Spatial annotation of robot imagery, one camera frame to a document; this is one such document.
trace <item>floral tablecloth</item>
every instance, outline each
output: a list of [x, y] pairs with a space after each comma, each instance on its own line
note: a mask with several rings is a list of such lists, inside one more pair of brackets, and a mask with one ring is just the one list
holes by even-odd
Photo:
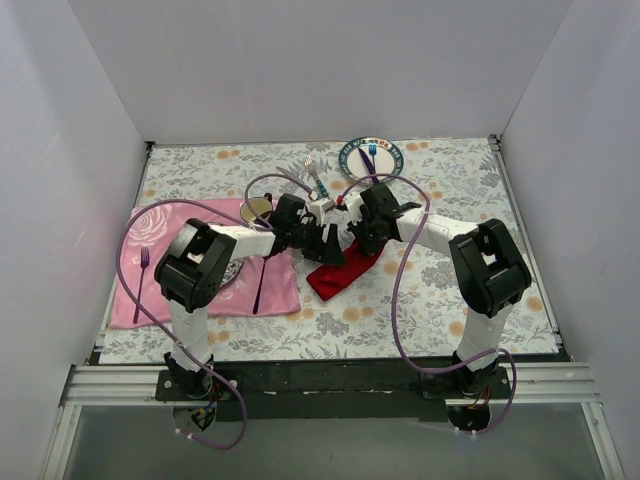
[[[394, 142], [405, 158], [403, 175], [426, 189], [432, 213], [455, 219], [501, 219], [526, 254], [508, 194], [486, 139], [425, 139]], [[241, 197], [244, 186], [275, 167], [295, 171], [313, 185], [300, 161], [312, 155], [321, 178], [337, 197], [348, 179], [338, 166], [343, 143], [283, 143], [157, 147], [149, 159], [140, 204], [166, 198]], [[422, 203], [399, 181], [389, 184], [398, 200]], [[254, 186], [255, 195], [302, 192], [282, 179]], [[343, 213], [330, 220], [346, 225]], [[340, 241], [352, 237], [342, 228]], [[295, 254], [302, 310], [279, 317], [211, 318], [209, 341], [217, 361], [397, 357], [390, 323], [391, 289], [404, 244], [390, 242], [378, 263], [347, 290], [324, 303], [305, 277], [318, 265]], [[534, 283], [509, 316], [502, 346], [514, 353], [554, 353], [556, 342]], [[416, 247], [402, 279], [399, 327], [410, 355], [451, 355], [464, 331], [466, 306], [449, 259]], [[108, 329], [100, 363], [161, 363], [171, 342], [157, 327]]]

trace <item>glass panel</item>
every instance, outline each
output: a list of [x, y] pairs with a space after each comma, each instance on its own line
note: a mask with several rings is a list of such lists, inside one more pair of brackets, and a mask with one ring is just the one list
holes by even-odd
[[[603, 478], [580, 405], [514, 405], [478, 439], [415, 419], [250, 421], [229, 452], [176, 435], [171, 412], [83, 408], [65, 478]], [[205, 433], [228, 440], [238, 426]]]

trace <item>silver fork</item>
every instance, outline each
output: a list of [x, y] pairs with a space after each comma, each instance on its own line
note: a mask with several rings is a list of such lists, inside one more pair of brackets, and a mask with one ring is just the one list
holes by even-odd
[[329, 192], [327, 192], [327, 189], [325, 188], [324, 184], [320, 180], [320, 177], [318, 176], [318, 170], [316, 170], [316, 164], [313, 161], [313, 158], [311, 158], [311, 156], [308, 156], [305, 159], [304, 168], [307, 169], [307, 172], [309, 172], [309, 175], [311, 175], [313, 179], [316, 181], [316, 186], [318, 187], [318, 192], [320, 193], [320, 197], [329, 198]]
[[[149, 247], [140, 247], [140, 286], [138, 287], [138, 302], [140, 301], [140, 295], [142, 294], [142, 280], [144, 279], [144, 271], [151, 263], [151, 256], [149, 254]], [[137, 325], [138, 316], [140, 315], [140, 307], [136, 305], [136, 312], [133, 314], [133, 324]]]

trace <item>white enclosure wall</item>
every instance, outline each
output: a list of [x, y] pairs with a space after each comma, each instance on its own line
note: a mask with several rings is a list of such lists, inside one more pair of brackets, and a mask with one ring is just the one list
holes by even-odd
[[560, 330], [640, 478], [640, 2], [576, 0], [504, 135]]
[[501, 133], [571, 0], [69, 0], [145, 140]]
[[38, 478], [144, 144], [65, 0], [0, 0], [0, 477]]

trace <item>purple knife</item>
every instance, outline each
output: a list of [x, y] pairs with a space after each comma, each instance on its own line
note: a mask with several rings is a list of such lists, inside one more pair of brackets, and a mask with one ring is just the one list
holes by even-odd
[[[358, 151], [360, 152], [362, 163], [364, 163], [364, 166], [367, 167], [367, 170], [369, 171], [369, 175], [375, 174], [376, 169], [373, 168], [373, 164], [371, 163], [371, 160], [369, 160], [369, 157], [367, 156], [367, 154], [364, 153], [364, 150], [362, 150], [360, 147], [358, 147]], [[380, 180], [378, 180], [377, 177], [373, 177], [371, 180], [373, 181], [374, 185], [377, 185], [378, 183], [380, 183]]]

